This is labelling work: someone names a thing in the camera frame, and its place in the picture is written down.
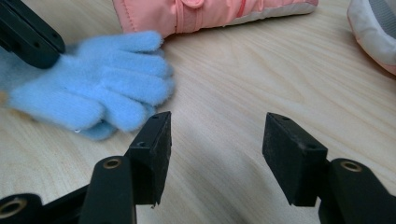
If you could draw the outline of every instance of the pink fabric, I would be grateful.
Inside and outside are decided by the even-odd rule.
[[[235,18],[293,4],[318,5],[318,0],[113,0],[125,33],[155,30],[167,37],[201,28],[223,26]]]
[[[363,44],[361,43],[361,41],[357,38],[356,41],[358,42],[358,44],[360,44],[361,46],[363,46]],[[388,72],[392,73],[393,75],[396,75],[396,65],[391,65],[391,64],[385,64],[380,62],[379,60],[375,59],[372,55],[370,55],[370,57],[372,57],[372,59],[378,63],[379,65],[381,65],[381,67],[385,68],[385,70],[387,70]]]

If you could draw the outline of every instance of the screw hole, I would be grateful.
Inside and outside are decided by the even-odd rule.
[[[139,147],[145,147],[145,146],[146,146],[146,143],[145,143],[145,142],[138,142],[137,145],[138,145]]]
[[[108,161],[105,161],[105,163],[103,164],[103,166],[106,169],[114,169],[118,166],[121,165],[121,160],[120,159],[110,159]]]
[[[361,172],[361,167],[352,161],[342,161],[341,166],[352,172]]]
[[[25,199],[15,198],[14,200],[0,205],[0,219],[12,217],[18,214],[27,204]]]
[[[313,145],[313,144],[308,144],[308,145],[306,145],[308,148],[312,148],[312,149],[315,149],[315,148],[317,148],[317,146],[315,146],[315,145]]]

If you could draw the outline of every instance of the black device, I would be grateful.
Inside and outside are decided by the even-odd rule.
[[[21,0],[0,0],[0,46],[37,68],[64,53],[62,37]]]
[[[287,117],[268,113],[262,154],[289,204],[315,206],[322,224],[396,223],[396,197],[365,165],[327,161],[328,149]]]
[[[171,113],[154,115],[124,156],[96,163],[89,185],[45,205],[35,194],[7,196],[0,200],[0,223],[136,223],[136,204],[161,201],[171,146]]]

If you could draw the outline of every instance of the glove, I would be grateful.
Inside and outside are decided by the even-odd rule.
[[[155,32],[99,36],[68,46],[50,69],[0,49],[6,106],[91,139],[139,128],[172,93],[172,68]]]
[[[113,0],[125,33],[156,30],[163,37],[201,28],[313,12],[318,0]]]
[[[396,1],[351,0],[347,17],[361,47],[396,75]]]

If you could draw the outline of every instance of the wooden surface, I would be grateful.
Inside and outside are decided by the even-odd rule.
[[[66,43],[121,32],[110,0],[24,2]],[[295,120],[329,160],[364,163],[396,195],[396,78],[355,42],[347,4],[165,40],[177,86],[158,110],[172,111],[173,151],[162,203],[138,206],[138,223],[319,223],[317,208],[288,205],[262,157],[267,112]],[[137,133],[92,142],[0,113],[0,198],[53,201]]]

